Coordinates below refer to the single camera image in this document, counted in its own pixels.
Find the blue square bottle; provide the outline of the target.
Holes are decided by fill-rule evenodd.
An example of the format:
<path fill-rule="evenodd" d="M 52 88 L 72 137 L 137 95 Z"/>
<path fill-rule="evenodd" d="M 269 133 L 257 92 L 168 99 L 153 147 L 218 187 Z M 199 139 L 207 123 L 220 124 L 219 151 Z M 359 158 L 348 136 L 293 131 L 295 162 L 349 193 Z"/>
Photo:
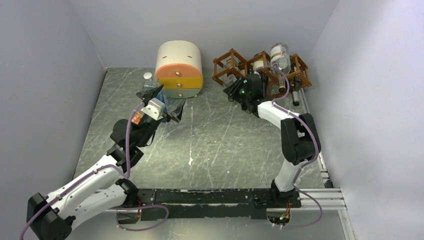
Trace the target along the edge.
<path fill-rule="evenodd" d="M 166 123 L 168 110 L 162 93 L 163 85 L 151 72 L 144 73 L 143 80 L 143 107 L 140 109 L 143 121 L 156 126 Z"/>

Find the clear round glass bottle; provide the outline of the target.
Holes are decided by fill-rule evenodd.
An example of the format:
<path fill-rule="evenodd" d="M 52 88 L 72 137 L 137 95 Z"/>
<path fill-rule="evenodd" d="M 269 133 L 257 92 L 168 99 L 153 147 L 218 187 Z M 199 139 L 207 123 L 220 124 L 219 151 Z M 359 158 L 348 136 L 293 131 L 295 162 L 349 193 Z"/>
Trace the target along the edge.
<path fill-rule="evenodd" d="M 274 74 L 278 78 L 278 92 L 285 94 L 286 92 L 286 80 L 284 76 L 287 76 L 291 70 L 291 61 L 289 54 L 289 47 L 283 42 L 276 43 L 270 49 L 270 63 L 273 67 L 279 70 L 274 70 Z"/>

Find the clear square bottle black cap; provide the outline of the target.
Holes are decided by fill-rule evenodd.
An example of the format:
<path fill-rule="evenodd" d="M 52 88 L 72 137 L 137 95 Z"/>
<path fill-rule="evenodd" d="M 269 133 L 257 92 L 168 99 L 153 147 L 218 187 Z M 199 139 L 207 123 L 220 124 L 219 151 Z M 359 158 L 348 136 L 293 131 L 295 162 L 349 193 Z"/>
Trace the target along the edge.
<path fill-rule="evenodd" d="M 229 72 L 225 73 L 223 76 L 224 88 L 231 86 L 236 80 L 238 80 L 238 77 L 235 75 L 234 69 L 232 68 L 233 64 L 237 64 L 237 62 L 233 60 L 231 57 L 228 57 L 227 59 L 224 60 L 224 66 L 230 69 Z M 234 97 L 235 95 L 233 97 L 228 97 L 228 101 L 233 102 Z"/>

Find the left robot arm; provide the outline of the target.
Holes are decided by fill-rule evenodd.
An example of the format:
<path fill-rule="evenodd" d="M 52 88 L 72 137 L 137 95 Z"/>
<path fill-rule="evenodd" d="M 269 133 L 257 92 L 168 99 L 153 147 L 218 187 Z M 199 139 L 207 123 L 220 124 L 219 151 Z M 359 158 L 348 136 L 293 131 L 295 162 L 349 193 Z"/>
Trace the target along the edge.
<path fill-rule="evenodd" d="M 84 173 L 46 195 L 36 193 L 27 203 L 23 238 L 32 230 L 40 240 L 64 240 L 82 223 L 108 209 L 132 210 L 144 206 L 138 188 L 130 181 L 131 169 L 143 157 L 162 122 L 179 122 L 185 101 L 173 111 L 157 98 L 163 86 L 139 91 L 140 99 L 128 119 L 118 120 L 111 131 L 113 146 Z"/>

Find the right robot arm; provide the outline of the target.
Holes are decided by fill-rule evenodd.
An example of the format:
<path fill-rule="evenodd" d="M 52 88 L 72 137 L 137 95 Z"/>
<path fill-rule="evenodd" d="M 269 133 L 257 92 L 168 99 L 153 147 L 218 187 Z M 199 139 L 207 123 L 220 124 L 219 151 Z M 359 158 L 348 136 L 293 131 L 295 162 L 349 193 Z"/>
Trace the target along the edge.
<path fill-rule="evenodd" d="M 299 114 L 266 97 L 266 82 L 259 73 L 238 77 L 224 88 L 229 101 L 240 104 L 243 111 L 266 120 L 278 127 L 281 151 L 285 158 L 278 175 L 271 183 L 270 202 L 282 207 L 298 191 L 296 182 L 302 170 L 317 161 L 321 143 L 309 113 Z"/>

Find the brown bottle gold foil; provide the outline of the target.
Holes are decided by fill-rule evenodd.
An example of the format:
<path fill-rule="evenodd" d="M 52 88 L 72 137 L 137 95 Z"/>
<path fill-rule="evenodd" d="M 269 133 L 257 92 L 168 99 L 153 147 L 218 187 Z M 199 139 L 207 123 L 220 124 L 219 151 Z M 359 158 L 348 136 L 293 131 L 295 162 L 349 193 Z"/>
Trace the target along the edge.
<path fill-rule="evenodd" d="M 266 52 L 260 52 L 254 55 L 254 61 L 252 62 L 253 72 L 259 74 L 262 81 L 262 92 L 265 97 L 267 94 L 268 77 L 265 73 L 265 65 L 267 63 Z"/>

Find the brown wooden wine rack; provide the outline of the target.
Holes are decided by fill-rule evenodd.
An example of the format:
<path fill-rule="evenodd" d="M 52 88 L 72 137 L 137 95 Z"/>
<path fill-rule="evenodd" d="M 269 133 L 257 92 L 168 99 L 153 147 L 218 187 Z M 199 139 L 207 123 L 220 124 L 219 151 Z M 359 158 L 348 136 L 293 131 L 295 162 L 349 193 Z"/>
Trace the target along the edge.
<path fill-rule="evenodd" d="M 303 59 L 297 53 L 293 53 L 293 54 L 289 53 L 289 56 L 290 56 L 291 62 L 295 63 L 297 70 L 290 73 L 288 77 L 292 78 L 297 76 L 300 78 L 301 80 L 300 90 L 303 88 L 311 87 L 312 82 L 309 76 L 308 65 L 303 61 Z M 232 69 L 234 69 L 234 74 L 237 76 L 238 79 L 241 77 L 246 77 L 246 75 L 248 74 L 253 74 L 253 61 L 255 59 L 254 56 L 250 59 L 246 59 L 235 49 L 231 48 L 229 51 L 227 51 L 223 55 L 213 59 L 212 79 L 218 84 L 220 84 L 222 87 L 224 87 L 223 86 L 224 74 L 228 73 L 230 70 L 230 68 L 226 68 L 224 66 L 225 59 L 229 57 L 231 57 L 233 60 L 237 62 L 232 65 Z M 283 93 L 278 92 L 279 81 L 278 81 L 278 77 L 274 73 L 274 70 L 279 71 L 279 69 L 277 67 L 272 66 L 271 53 L 266 52 L 266 60 L 267 60 L 267 63 L 264 66 L 264 72 L 266 73 L 266 76 L 268 78 L 268 82 L 266 86 L 266 96 L 271 99 L 279 98 L 284 95 Z M 286 82 L 286 92 L 287 92 L 287 90 L 289 90 L 290 83 L 286 76 L 284 76 L 284 78 Z"/>

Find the green bottle silver neck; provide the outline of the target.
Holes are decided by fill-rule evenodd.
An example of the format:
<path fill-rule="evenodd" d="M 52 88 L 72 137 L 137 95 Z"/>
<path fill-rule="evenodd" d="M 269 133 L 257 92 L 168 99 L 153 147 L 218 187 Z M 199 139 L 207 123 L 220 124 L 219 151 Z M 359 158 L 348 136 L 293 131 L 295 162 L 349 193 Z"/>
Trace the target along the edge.
<path fill-rule="evenodd" d="M 301 79 L 298 76 L 288 77 L 288 75 L 297 70 L 296 64 L 292 63 L 289 56 L 286 55 L 287 66 L 283 69 L 285 76 L 287 77 L 290 87 L 289 92 L 292 97 L 292 104 L 297 107 L 300 105 L 300 94 L 301 89 Z"/>

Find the orange snack packet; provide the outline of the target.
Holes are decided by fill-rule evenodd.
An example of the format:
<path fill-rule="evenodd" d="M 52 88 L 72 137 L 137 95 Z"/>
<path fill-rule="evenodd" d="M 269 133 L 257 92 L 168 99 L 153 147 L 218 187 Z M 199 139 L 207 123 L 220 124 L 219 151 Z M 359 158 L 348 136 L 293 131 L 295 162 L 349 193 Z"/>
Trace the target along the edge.
<path fill-rule="evenodd" d="M 131 123 L 134 125 L 139 125 L 142 118 L 143 118 L 143 114 L 136 111 L 131 119 Z"/>

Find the cream drawer cabinet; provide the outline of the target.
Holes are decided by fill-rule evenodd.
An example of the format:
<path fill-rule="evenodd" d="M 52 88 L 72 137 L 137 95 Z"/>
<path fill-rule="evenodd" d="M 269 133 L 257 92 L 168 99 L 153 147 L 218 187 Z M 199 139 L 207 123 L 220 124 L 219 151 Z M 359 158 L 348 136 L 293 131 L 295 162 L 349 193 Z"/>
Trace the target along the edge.
<path fill-rule="evenodd" d="M 168 98 L 195 97 L 203 88 L 202 58 L 199 48 L 185 40 L 163 43 L 157 52 L 154 76 Z"/>

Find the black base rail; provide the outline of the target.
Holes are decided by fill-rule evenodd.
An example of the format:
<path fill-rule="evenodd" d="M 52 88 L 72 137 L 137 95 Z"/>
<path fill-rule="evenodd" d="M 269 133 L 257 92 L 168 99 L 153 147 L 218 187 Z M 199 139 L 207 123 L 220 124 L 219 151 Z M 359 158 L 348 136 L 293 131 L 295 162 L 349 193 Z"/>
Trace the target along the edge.
<path fill-rule="evenodd" d="M 283 202 L 273 202 L 270 188 L 141 188 L 128 210 L 116 213 L 120 224 L 170 219 L 238 218 L 288 222 L 296 210 L 346 210 L 338 188 L 306 188 Z"/>

